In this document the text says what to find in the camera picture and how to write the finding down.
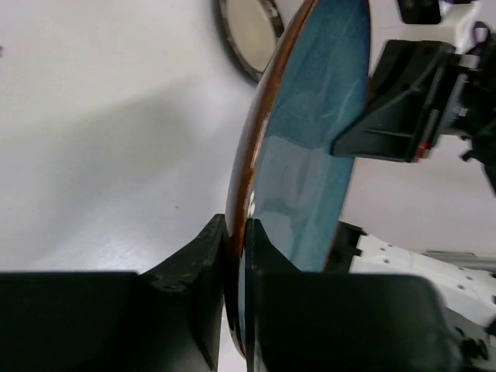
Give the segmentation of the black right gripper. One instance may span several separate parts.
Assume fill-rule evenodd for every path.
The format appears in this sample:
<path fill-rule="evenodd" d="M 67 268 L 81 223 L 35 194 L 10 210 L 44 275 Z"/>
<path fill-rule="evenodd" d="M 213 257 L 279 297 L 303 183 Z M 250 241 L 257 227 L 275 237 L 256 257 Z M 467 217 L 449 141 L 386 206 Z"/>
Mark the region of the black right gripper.
<path fill-rule="evenodd" d="M 478 161 L 495 188 L 495 31 L 476 21 L 470 40 L 464 53 L 440 41 L 388 40 L 367 107 L 334 139 L 331 154 L 414 162 L 433 110 L 429 148 L 441 136 L 467 141 L 460 159 Z"/>

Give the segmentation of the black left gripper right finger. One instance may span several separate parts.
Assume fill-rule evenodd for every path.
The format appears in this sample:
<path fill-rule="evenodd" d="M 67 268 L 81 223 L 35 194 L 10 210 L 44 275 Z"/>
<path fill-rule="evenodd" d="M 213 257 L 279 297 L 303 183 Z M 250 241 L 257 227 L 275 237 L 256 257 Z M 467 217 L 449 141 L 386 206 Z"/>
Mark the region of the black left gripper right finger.
<path fill-rule="evenodd" d="M 353 274 L 363 231 L 340 223 L 322 272 L 304 272 L 246 224 L 250 371 L 464 371 L 460 337 L 425 278 Z"/>

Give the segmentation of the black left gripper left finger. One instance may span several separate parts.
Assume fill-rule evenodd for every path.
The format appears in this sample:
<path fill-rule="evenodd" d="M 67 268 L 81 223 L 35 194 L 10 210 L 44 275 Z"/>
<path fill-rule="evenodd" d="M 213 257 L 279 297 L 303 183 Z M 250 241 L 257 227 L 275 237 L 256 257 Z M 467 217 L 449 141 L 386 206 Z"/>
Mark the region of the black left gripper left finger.
<path fill-rule="evenodd" d="M 225 219 L 133 271 L 1 275 L 3 371 L 215 371 Z"/>

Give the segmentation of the dark blue plate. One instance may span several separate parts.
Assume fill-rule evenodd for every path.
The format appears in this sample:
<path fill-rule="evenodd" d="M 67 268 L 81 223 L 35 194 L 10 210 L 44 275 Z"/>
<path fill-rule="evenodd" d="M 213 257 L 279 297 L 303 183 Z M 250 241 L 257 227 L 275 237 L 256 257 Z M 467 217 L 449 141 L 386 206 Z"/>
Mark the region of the dark blue plate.
<path fill-rule="evenodd" d="M 325 265 L 353 169 L 333 140 L 368 99 L 367 1 L 305 1 L 263 73 L 239 138 L 226 201 L 225 300 L 232 340 L 246 352 L 244 239 L 248 219 L 297 268 Z"/>

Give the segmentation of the brown rimmed cream plate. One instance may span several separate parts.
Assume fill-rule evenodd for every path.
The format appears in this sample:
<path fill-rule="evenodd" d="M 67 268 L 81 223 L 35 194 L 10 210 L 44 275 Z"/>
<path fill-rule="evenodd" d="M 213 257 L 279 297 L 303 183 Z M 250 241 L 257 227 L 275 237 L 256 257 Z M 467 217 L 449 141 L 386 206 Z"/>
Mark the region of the brown rimmed cream plate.
<path fill-rule="evenodd" d="M 212 13 L 232 65 L 245 79 L 257 84 L 284 33 L 277 3 L 215 0 Z"/>

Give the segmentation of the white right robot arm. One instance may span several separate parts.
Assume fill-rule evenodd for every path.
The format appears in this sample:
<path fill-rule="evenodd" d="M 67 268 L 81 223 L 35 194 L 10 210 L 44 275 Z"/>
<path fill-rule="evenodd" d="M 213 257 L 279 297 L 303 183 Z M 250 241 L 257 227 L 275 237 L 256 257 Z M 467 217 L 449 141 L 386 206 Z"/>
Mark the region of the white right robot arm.
<path fill-rule="evenodd" d="M 391 40 L 373 76 L 370 107 L 333 141 L 338 157 L 412 163 L 443 135 L 470 144 L 495 181 L 495 34 L 477 22 L 474 44 L 455 53 L 442 42 Z M 495 278 L 414 256 L 406 267 L 366 274 L 367 304 L 384 317 L 367 368 L 414 371 L 495 369 Z"/>

